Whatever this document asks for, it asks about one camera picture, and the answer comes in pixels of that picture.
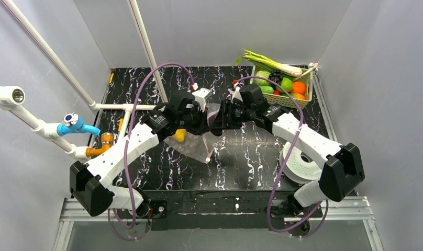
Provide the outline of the yellow bell pepper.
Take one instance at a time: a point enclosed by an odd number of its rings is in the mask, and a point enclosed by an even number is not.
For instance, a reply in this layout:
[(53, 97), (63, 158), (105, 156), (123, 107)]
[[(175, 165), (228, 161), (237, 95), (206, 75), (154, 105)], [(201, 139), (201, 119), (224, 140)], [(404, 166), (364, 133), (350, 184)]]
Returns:
[(172, 135), (173, 139), (177, 142), (184, 142), (186, 137), (186, 130), (185, 129), (177, 129), (177, 131)]

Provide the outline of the clear zip top bag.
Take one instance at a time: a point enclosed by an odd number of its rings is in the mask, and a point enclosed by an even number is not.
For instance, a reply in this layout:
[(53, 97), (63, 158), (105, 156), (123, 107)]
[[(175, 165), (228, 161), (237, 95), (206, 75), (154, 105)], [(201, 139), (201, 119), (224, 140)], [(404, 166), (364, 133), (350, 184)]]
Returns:
[[(207, 109), (207, 122), (209, 124), (214, 121), (219, 110), (219, 104), (206, 104), (205, 108)], [(221, 136), (214, 136), (210, 131), (202, 135), (193, 135), (186, 131), (184, 142), (177, 142), (172, 136), (166, 138), (164, 142), (179, 153), (207, 164), (210, 162), (214, 147), (220, 139)]]

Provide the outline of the green cucumber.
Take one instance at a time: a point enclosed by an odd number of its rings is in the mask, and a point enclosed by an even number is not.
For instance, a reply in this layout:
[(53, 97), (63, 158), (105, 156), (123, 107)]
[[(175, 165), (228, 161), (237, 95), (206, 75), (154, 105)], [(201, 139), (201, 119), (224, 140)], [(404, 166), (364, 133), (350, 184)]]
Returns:
[(272, 86), (259, 86), (259, 88), (261, 89), (261, 92), (264, 94), (269, 94), (269, 95), (273, 95), (275, 89)]

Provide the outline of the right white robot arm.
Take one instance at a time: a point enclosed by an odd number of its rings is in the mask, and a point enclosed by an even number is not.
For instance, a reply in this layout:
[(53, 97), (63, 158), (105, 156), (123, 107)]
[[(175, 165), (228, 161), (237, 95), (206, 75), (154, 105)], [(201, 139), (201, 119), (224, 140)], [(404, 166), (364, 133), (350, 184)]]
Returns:
[(322, 170), (318, 180), (301, 186), (288, 197), (294, 208), (302, 209), (326, 199), (339, 202), (364, 181), (361, 154), (356, 145), (332, 141), (296, 119), (287, 108), (269, 104), (256, 84), (238, 89), (231, 100), (223, 100), (209, 128), (220, 136), (223, 130), (239, 129), (248, 121), (294, 143)]

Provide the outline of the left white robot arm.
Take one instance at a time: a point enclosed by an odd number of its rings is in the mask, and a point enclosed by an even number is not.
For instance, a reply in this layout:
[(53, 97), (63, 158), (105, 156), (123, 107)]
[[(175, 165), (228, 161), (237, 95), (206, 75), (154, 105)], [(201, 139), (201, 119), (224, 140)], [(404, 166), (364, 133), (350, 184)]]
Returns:
[(88, 212), (98, 216), (108, 209), (136, 211), (145, 201), (140, 192), (113, 185), (113, 180), (147, 150), (185, 129), (194, 135), (208, 131), (206, 102), (212, 93), (201, 88), (180, 90), (167, 103), (156, 105), (140, 122), (103, 154), (70, 167), (70, 193)]

